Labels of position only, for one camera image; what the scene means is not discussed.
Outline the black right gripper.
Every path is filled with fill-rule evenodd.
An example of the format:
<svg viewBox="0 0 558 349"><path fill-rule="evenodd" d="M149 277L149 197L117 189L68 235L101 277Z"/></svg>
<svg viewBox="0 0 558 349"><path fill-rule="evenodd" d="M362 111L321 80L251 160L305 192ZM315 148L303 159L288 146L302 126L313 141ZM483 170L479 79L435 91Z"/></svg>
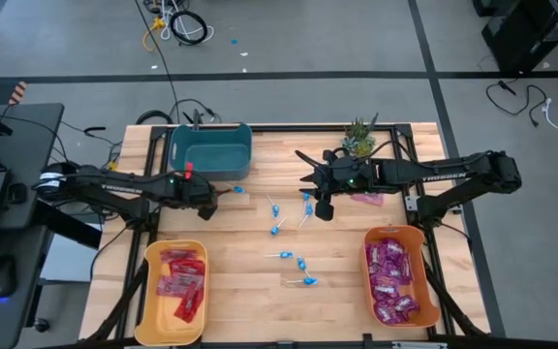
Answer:
<svg viewBox="0 0 558 349"><path fill-rule="evenodd" d="M374 170L367 160L351 155L344 148L325 150L320 164L300 150L294 151L302 161L314 168L313 178L302 178L300 181L311 184L311 187L300 188L299 191L317 200L315 215L324 221L334 216L331 199L339 194L364 193L371 188Z"/></svg>

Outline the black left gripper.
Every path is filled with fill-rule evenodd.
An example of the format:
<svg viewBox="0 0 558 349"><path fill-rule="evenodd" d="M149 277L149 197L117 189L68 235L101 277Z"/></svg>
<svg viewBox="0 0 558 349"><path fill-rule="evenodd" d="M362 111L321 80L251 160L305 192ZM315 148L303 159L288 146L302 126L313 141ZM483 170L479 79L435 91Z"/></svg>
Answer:
<svg viewBox="0 0 558 349"><path fill-rule="evenodd" d="M233 188L216 189L203 176L194 173L182 173L178 184L178 207L192 208L198 217L208 221L217 210L217 197L228 194Z"/></svg>

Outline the red Twizzlers candy pack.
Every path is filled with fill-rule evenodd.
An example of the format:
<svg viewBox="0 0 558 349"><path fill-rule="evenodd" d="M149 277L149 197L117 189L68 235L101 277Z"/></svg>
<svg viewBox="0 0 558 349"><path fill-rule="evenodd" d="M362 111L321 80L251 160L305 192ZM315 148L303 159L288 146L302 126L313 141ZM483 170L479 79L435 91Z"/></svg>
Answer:
<svg viewBox="0 0 558 349"><path fill-rule="evenodd" d="M203 299L204 287L198 284L192 284L184 298L184 306L187 311L196 310Z"/></svg>
<svg viewBox="0 0 558 349"><path fill-rule="evenodd" d="M179 259L170 262L170 274L205 275L205 263L198 259Z"/></svg>
<svg viewBox="0 0 558 349"><path fill-rule="evenodd" d="M174 316L185 323L191 323L197 312L196 300L194 298L183 299L174 312Z"/></svg>

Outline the purple Skittles candy pack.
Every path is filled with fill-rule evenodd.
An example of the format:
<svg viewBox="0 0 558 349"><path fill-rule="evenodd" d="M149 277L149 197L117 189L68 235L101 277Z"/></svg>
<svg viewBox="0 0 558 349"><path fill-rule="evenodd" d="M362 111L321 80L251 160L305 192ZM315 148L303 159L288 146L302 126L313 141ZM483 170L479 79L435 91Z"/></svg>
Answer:
<svg viewBox="0 0 558 349"><path fill-rule="evenodd" d="M394 238L383 238L381 249L385 259L398 260L405 255L404 245Z"/></svg>
<svg viewBox="0 0 558 349"><path fill-rule="evenodd" d="M380 272L384 264L382 245L380 243L366 243L365 258L369 274Z"/></svg>
<svg viewBox="0 0 558 349"><path fill-rule="evenodd" d="M376 301L391 301L399 297L399 288L396 284L379 284L371 288L372 297Z"/></svg>
<svg viewBox="0 0 558 349"><path fill-rule="evenodd" d="M410 259L407 255L391 262L390 276L401 285L409 285L413 281Z"/></svg>
<svg viewBox="0 0 558 349"><path fill-rule="evenodd" d="M396 314L401 315L405 319L408 319L413 313L419 312L420 310L417 301L409 295L397 298L391 304L391 308Z"/></svg>
<svg viewBox="0 0 558 349"><path fill-rule="evenodd" d="M373 306L373 310L376 318L385 325L392 326L402 322L402 318L394 308L384 301L377 301Z"/></svg>
<svg viewBox="0 0 558 349"><path fill-rule="evenodd" d="M397 281L395 278L388 277L381 272L372 273L369 275L370 285L372 288L376 287L395 287Z"/></svg>

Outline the teal plastic bin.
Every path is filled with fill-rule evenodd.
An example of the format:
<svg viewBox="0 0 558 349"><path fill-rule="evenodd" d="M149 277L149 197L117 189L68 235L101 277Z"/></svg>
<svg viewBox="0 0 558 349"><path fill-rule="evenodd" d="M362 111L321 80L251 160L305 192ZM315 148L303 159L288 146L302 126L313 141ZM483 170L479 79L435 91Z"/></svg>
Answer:
<svg viewBox="0 0 558 349"><path fill-rule="evenodd" d="M252 129L200 128L181 125L171 133L170 166L192 170L209 181L237 181L247 177L252 159Z"/></svg>

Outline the potted succulent plant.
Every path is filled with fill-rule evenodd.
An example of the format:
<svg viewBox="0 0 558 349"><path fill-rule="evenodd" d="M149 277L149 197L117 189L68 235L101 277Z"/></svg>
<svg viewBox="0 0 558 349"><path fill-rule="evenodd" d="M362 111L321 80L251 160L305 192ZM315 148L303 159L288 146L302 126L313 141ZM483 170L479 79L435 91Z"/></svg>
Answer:
<svg viewBox="0 0 558 349"><path fill-rule="evenodd" d="M341 141L341 145L346 148L350 154L357 157L369 155L376 144L376 140L370 133L374 130L377 119L377 113L369 123L365 123L362 117L355 118L351 125L345 129L345 137Z"/></svg>

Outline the yellow plastic bin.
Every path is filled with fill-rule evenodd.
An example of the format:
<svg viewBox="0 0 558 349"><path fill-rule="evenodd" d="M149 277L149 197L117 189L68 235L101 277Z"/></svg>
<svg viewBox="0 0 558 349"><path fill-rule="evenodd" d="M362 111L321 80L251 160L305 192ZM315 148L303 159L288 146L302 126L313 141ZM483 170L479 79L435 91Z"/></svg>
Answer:
<svg viewBox="0 0 558 349"><path fill-rule="evenodd" d="M160 252L164 249L191 249L205 263L203 277L203 299L191 323L174 316L183 297L166 297L156 294L159 278L172 276L170 264L163 263ZM206 248L196 240L162 240L149 245L144 252L148 264L147 285L142 320L135 328L136 340L145 346L181 346L195 342L202 336L207 323L207 299L209 283L209 261Z"/></svg>

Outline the orange plastic bin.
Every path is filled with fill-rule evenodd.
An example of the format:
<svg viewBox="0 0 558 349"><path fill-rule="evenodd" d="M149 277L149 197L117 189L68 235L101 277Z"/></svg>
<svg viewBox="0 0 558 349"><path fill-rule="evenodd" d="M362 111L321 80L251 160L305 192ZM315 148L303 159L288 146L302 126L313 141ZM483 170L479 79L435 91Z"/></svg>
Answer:
<svg viewBox="0 0 558 349"><path fill-rule="evenodd" d="M396 280L399 288L399 297L409 295L417 301L420 307L419 312L413 313L408 319L399 315L402 318L402 322L392 326L381 323L374 314L373 306L377 301L372 297L372 287L369 280L370 274L367 270L365 258L365 244L381 243L383 238L394 238L404 245L405 255L407 255L410 259L413 281L409 285L401 285ZM360 258L366 307L379 324L395 329L416 329L429 328L439 321L441 317L441 310L430 299L426 268L421 253L421 247L424 242L425 237L419 229L406 225L372 228L365 234L363 238L363 245L360 250ZM392 261L395 260L384 258L384 264L380 271L388 277L391 277L389 272L391 270Z"/></svg>

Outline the light grey box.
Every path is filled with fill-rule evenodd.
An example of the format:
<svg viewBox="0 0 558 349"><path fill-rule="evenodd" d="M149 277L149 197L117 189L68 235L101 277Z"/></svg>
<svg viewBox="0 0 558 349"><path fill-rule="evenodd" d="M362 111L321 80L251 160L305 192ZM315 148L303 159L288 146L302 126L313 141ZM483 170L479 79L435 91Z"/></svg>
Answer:
<svg viewBox="0 0 558 349"><path fill-rule="evenodd" d="M90 267L98 249L55 234L40 277L53 282L89 282Z"/></svg>

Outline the black desk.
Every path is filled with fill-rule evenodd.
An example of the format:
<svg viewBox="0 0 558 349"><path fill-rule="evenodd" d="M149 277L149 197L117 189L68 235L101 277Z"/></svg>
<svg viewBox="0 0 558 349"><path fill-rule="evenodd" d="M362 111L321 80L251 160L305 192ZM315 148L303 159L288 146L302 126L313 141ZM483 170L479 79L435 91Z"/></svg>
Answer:
<svg viewBox="0 0 558 349"><path fill-rule="evenodd" d="M13 130L0 136L0 162L8 169L0 194L0 257L13 259L16 281L14 292L0 298L0 349L13 348L26 325L50 236L35 217L37 194L28 188L26 200L14 204L10 187L29 187L38 180L63 110L61 104L0 106L4 123Z"/></svg>

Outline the orange black striped object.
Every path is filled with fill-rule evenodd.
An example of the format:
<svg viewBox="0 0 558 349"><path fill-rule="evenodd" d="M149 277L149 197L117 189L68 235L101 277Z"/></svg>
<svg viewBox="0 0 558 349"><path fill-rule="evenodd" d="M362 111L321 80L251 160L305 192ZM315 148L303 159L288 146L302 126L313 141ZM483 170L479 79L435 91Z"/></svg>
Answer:
<svg viewBox="0 0 558 349"><path fill-rule="evenodd" d="M25 81L19 81L16 84L16 86L15 86L15 88L14 88L14 90L13 90L13 92L12 92L10 98L9 98L8 104L9 105L18 105L23 100L26 88L27 88L27 83Z"/></svg>

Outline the black mouse with light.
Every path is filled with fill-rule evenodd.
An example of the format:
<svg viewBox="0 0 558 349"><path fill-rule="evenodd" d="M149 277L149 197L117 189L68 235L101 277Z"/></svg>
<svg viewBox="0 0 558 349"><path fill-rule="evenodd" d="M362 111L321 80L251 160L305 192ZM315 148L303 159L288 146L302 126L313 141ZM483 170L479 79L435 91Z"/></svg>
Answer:
<svg viewBox="0 0 558 349"><path fill-rule="evenodd" d="M0 301L8 299L17 288L16 258L11 254L0 256Z"/></svg>

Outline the black equipment cabinet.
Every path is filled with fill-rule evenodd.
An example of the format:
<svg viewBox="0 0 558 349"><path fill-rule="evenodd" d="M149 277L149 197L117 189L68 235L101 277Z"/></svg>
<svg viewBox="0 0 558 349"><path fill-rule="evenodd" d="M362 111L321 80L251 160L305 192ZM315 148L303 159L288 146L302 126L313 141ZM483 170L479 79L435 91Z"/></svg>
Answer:
<svg viewBox="0 0 558 349"><path fill-rule="evenodd" d="M503 73L531 72L558 46L558 0L472 0L489 57Z"/></svg>

